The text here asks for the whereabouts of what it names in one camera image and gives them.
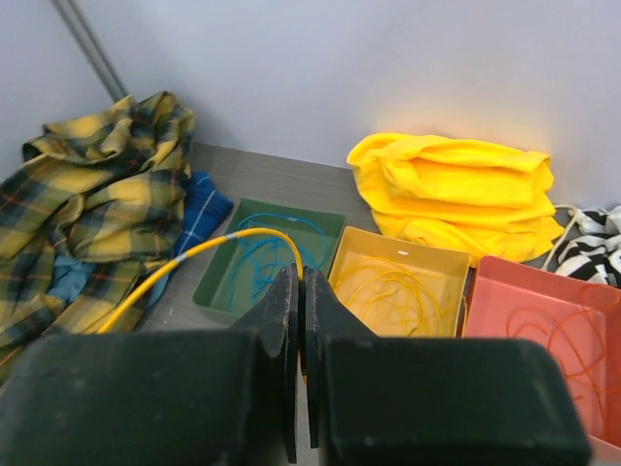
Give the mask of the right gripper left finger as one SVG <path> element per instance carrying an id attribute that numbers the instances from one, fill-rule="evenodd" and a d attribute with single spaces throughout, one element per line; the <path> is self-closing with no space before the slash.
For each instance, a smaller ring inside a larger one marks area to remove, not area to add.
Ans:
<path id="1" fill-rule="evenodd" d="M 48 336 L 1 393 L 5 465 L 297 459 L 299 276 L 226 329 Z"/>

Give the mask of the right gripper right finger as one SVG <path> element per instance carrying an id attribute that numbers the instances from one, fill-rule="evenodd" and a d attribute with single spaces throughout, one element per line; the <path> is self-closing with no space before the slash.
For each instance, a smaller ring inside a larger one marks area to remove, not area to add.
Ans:
<path id="1" fill-rule="evenodd" d="M 523 339 L 380 337 L 325 275 L 300 284 L 310 444 L 324 465 L 586 465 L 560 368 Z"/>

